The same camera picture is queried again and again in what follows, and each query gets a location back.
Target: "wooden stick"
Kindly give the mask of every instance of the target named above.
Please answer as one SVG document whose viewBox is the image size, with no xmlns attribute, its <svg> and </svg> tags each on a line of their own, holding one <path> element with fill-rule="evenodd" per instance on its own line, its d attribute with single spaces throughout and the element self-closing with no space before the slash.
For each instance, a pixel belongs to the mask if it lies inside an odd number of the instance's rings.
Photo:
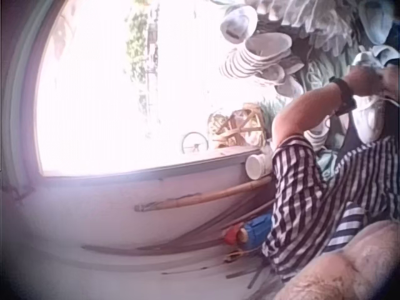
<svg viewBox="0 0 400 300">
<path fill-rule="evenodd" d="M 194 196 L 167 199 L 163 201 L 156 201 L 146 204 L 138 204 L 135 205 L 134 210 L 137 212 L 159 211 L 162 209 L 181 208 L 183 206 L 190 206 L 195 204 L 211 202 L 221 198 L 226 198 L 229 196 L 259 189 L 268 184 L 269 182 L 271 182 L 271 177 L 266 176 L 264 178 L 255 181 L 250 181 L 244 184 L 240 184 L 238 186 L 233 186 L 218 192 L 209 192 L 207 194 L 198 194 Z"/>
</svg>

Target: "wristwatch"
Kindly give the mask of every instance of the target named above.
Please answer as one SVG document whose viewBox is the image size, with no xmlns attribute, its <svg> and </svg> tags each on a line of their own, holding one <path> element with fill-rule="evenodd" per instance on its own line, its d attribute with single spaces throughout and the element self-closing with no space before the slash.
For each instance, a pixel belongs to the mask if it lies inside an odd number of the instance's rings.
<svg viewBox="0 0 400 300">
<path fill-rule="evenodd" d="M 340 78 L 331 77 L 329 78 L 330 83 L 337 84 L 339 86 L 341 96 L 342 96 L 342 104 L 339 109 L 335 111 L 336 116 L 341 116 L 342 114 L 346 114 L 357 107 L 357 104 L 353 98 L 353 90 L 349 87 L 346 81 Z"/>
</svg>

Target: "white hat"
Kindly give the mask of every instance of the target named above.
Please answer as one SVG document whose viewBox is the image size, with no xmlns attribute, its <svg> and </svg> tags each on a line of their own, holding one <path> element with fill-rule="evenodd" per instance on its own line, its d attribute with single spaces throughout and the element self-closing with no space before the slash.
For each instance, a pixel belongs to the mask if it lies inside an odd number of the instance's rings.
<svg viewBox="0 0 400 300">
<path fill-rule="evenodd" d="M 251 37 L 257 27 L 257 12 L 251 6 L 241 6 L 227 14 L 221 23 L 221 32 L 225 39 L 240 44 Z"/>
<path fill-rule="evenodd" d="M 369 40 L 375 45 L 385 43 L 393 25 L 393 5 L 385 0 L 363 0 L 358 9 Z"/>
</svg>

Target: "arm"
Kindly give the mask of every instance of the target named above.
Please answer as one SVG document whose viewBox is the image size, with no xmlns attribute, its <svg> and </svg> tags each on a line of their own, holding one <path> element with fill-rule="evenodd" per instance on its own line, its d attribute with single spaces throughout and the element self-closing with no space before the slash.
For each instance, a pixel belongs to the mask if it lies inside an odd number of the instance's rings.
<svg viewBox="0 0 400 300">
<path fill-rule="evenodd" d="M 368 67 L 352 67 L 344 80 L 358 96 L 369 96 L 381 90 L 379 74 Z M 272 122 L 272 144 L 277 147 L 286 138 L 316 127 L 341 103 L 341 91 L 334 83 L 303 94 L 286 106 Z"/>
</svg>

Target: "black and white striped shirt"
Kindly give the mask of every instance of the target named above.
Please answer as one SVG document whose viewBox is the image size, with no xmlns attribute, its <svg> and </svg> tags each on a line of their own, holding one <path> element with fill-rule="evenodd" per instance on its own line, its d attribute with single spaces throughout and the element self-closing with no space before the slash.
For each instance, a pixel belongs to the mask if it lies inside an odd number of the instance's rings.
<svg viewBox="0 0 400 300">
<path fill-rule="evenodd" d="M 393 137 L 347 153 L 324 182 L 310 143 L 286 139 L 272 158 L 276 202 L 263 247 L 283 281 L 343 247 L 369 219 L 400 220 L 399 146 Z"/>
</svg>

